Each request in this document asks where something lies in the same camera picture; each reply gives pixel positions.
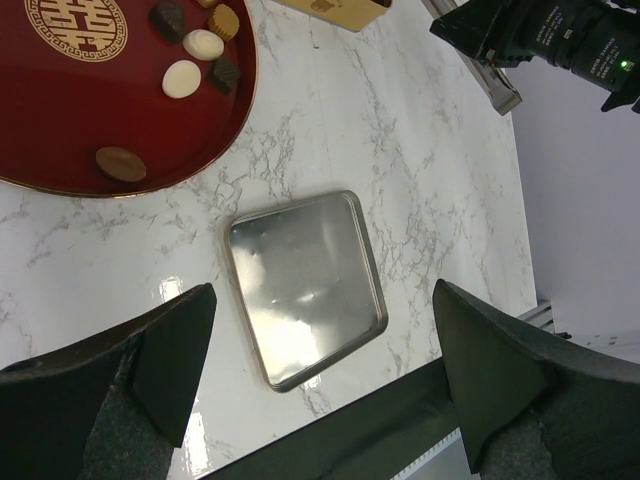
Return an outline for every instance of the cardboard box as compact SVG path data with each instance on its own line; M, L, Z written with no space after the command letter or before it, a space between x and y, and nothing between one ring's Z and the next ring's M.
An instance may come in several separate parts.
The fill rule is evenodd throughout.
M278 0L301 12L359 32L391 7L392 0Z

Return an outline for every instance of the marble table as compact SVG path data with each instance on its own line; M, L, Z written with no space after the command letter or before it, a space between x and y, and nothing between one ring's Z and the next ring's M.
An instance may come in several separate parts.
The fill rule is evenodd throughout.
M197 478L440 354L439 277L511 314L535 304L513 128L418 0L359 34L250 0L260 79L237 142L174 188L70 199L0 185L0 368L212 282L218 311L170 479ZM389 310L381 336L287 394L263 380L224 229L338 189L363 204Z

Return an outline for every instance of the marble countertop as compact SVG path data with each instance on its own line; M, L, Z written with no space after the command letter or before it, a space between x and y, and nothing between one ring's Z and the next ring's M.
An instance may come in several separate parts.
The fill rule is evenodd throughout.
M218 295L170 479L197 478L435 359L444 277L511 314L535 304L513 128L417 0L359 34L250 0L260 79L222 158L174 188L70 199L0 185L0 368L199 283ZM236 216L339 189L362 202L389 326L287 394L261 376L223 246Z

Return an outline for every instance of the gold circular emblem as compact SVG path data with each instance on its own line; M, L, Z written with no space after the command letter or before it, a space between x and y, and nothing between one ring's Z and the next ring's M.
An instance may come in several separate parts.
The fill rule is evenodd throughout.
M114 0L24 0L31 25L53 48L84 62L106 62L127 44Z

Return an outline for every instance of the white candy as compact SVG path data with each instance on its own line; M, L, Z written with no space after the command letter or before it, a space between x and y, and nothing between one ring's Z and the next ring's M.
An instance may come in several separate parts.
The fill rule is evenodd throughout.
M182 41L184 49L194 58L210 62L220 58L224 52L224 42L209 30L189 32Z
M193 94L202 81L200 68L190 60L171 65L162 79L162 90L171 98L185 98Z

